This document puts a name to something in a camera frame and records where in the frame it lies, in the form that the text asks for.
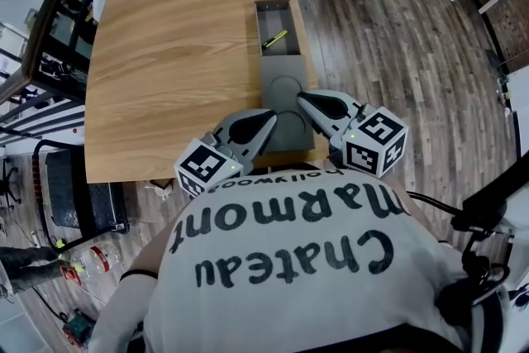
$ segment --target office chair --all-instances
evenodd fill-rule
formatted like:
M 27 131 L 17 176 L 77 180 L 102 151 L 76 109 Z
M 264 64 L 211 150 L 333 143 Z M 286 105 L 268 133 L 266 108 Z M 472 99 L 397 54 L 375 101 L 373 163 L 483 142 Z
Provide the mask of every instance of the office chair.
M 11 162 L 9 158 L 3 159 L 2 179 L 0 179 L 0 196 L 5 196 L 7 207 L 9 209 L 13 209 L 14 206 L 10 204 L 9 198 L 12 198 L 15 201 L 15 203 L 18 203 L 18 204 L 21 203 L 21 199 L 15 198 L 13 192 L 9 188 L 9 179 L 11 178 L 12 173 L 18 171 L 18 168 L 11 168 L 9 172 L 6 174 L 6 164 L 9 162 Z

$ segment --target plastic bottle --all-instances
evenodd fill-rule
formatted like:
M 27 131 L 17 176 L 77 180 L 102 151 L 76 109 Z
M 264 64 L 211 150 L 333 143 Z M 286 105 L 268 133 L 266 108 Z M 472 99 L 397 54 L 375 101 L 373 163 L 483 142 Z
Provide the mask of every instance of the plastic bottle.
M 119 250 L 108 242 L 97 243 L 78 251 L 71 260 L 79 283 L 87 285 L 110 270 L 122 266 L 122 256 Z

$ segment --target black wristband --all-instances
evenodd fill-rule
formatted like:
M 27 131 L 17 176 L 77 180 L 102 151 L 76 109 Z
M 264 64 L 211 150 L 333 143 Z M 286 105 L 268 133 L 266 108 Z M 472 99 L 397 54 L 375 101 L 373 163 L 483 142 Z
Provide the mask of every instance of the black wristband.
M 119 282 L 124 280 L 129 275 L 147 275 L 148 277 L 158 279 L 158 274 L 156 272 L 151 272 L 149 270 L 128 270 L 125 274 L 122 275 L 122 277 L 119 279 Z

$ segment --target black cable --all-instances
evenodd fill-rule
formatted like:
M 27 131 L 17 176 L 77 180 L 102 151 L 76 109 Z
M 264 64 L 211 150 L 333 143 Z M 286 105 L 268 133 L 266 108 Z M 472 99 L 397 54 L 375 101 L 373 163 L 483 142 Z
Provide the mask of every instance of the black cable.
M 434 198 L 425 196 L 424 194 L 415 193 L 413 191 L 408 191 L 407 193 L 409 194 L 411 198 L 415 198 L 416 200 L 420 200 L 421 202 L 431 204 L 432 206 L 442 211 L 445 211 L 447 213 L 450 213 L 451 215 L 458 215 L 460 213 L 463 213 L 463 211 L 458 208 L 454 208 L 453 206 L 447 205 Z
M 42 297 L 42 294 L 39 293 L 39 291 L 38 291 L 35 287 L 33 287 L 33 291 L 35 291 L 35 293 L 37 294 L 37 296 L 39 296 L 39 297 L 41 298 L 43 304 L 48 308 L 48 310 L 49 310 L 49 311 L 50 311 L 50 312 L 51 312 L 51 313 L 52 313 L 57 319 L 59 319 L 60 321 L 62 321 L 62 322 L 64 322 L 64 323 L 68 322 L 68 315 L 66 315 L 66 313 L 63 313 L 63 312 L 61 312 L 61 313 L 57 313 L 55 310 L 53 310 L 53 309 L 51 308 L 51 306 L 48 304 L 48 302 L 45 301 L 45 299 Z

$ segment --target wooden floor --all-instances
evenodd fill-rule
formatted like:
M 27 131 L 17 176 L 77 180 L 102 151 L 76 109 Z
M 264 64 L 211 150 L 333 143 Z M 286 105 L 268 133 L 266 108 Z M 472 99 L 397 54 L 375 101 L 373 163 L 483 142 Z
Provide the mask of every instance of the wooden floor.
M 384 105 L 411 127 L 405 158 L 394 171 L 406 189 L 460 207 L 464 198 L 514 161 L 512 125 L 497 102 L 498 86 L 484 55 L 492 45 L 469 0 L 299 3 L 321 87 L 346 91 L 376 107 Z M 0 236 L 0 244 L 23 247 L 30 245 L 25 234 L 40 225 L 30 158 L 15 162 L 21 169 L 17 184 L 23 203 L 2 213 L 8 232 L 7 237 Z M 98 300 L 71 283 L 56 280 L 39 287 L 54 308 L 66 313 L 80 308 L 96 317 L 132 258 L 186 203 L 179 190 L 163 202 L 144 186 L 141 182 L 125 184 L 133 222 L 130 233 L 102 237 L 120 250 L 123 263 L 88 287 Z M 429 207 L 424 210 L 449 242 L 460 249 L 465 246 L 466 235 L 450 229 L 450 217 Z M 73 237 L 71 231 L 61 231 L 52 230 Z M 42 232 L 37 233 L 44 242 Z M 504 237 L 497 236 L 483 249 L 492 259 L 501 260 Z M 20 297 L 52 351 L 76 351 L 34 293 Z

